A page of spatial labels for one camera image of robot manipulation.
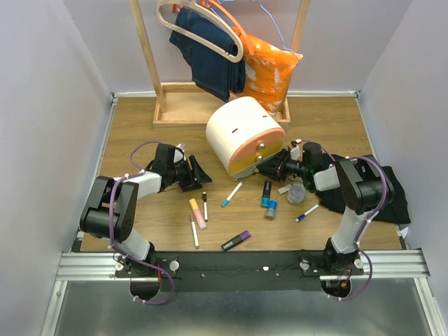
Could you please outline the white eraser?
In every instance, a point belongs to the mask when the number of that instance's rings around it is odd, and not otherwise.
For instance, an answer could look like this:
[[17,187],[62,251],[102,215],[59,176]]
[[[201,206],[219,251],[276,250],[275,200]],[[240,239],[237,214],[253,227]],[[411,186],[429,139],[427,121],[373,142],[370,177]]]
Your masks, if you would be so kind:
[[291,189],[291,184],[287,184],[287,185],[285,185],[285,186],[279,188],[279,189],[278,189],[278,193],[279,193],[280,195],[282,195],[282,194],[284,194],[284,193],[287,193],[290,189]]

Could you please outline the clear jar of paper clips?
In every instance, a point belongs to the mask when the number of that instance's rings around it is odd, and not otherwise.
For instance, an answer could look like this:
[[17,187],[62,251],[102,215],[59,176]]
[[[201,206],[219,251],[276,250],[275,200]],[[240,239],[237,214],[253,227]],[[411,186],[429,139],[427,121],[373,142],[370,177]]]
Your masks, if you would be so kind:
[[288,190],[286,199],[289,204],[297,205],[301,203],[307,194],[307,190],[302,183],[293,183]]

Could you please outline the white rounded drawer organizer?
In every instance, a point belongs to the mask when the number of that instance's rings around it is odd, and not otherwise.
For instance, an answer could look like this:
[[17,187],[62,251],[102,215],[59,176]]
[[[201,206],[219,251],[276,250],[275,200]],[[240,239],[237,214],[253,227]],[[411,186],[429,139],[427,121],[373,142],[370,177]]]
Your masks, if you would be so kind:
[[242,179],[277,154],[285,131],[252,97],[240,97],[216,110],[206,124],[206,140],[227,173]]

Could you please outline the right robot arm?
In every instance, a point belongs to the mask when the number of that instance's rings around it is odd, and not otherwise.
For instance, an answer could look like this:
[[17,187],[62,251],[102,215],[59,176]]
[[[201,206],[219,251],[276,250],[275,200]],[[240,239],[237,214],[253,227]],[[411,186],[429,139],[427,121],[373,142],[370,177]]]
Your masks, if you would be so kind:
[[345,204],[343,217],[327,241],[321,261],[326,272],[338,274],[354,264],[368,225],[395,196],[393,184],[372,155],[341,159],[329,155],[332,163],[325,165],[327,152],[318,143],[305,142],[299,160],[293,159],[292,152],[282,149],[255,169],[276,181],[299,177],[311,193],[340,189]]

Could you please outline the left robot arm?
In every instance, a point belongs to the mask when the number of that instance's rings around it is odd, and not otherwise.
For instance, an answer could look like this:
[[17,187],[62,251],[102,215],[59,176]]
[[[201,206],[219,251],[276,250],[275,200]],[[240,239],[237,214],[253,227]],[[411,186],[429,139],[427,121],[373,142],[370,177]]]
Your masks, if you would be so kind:
[[115,252],[131,261],[131,268],[141,277],[158,266],[154,245],[134,229],[137,201],[174,184],[187,192],[212,182],[195,156],[186,156],[182,146],[159,141],[156,145],[155,157],[146,167],[129,159],[137,173],[94,180],[79,224],[82,232],[107,240]]

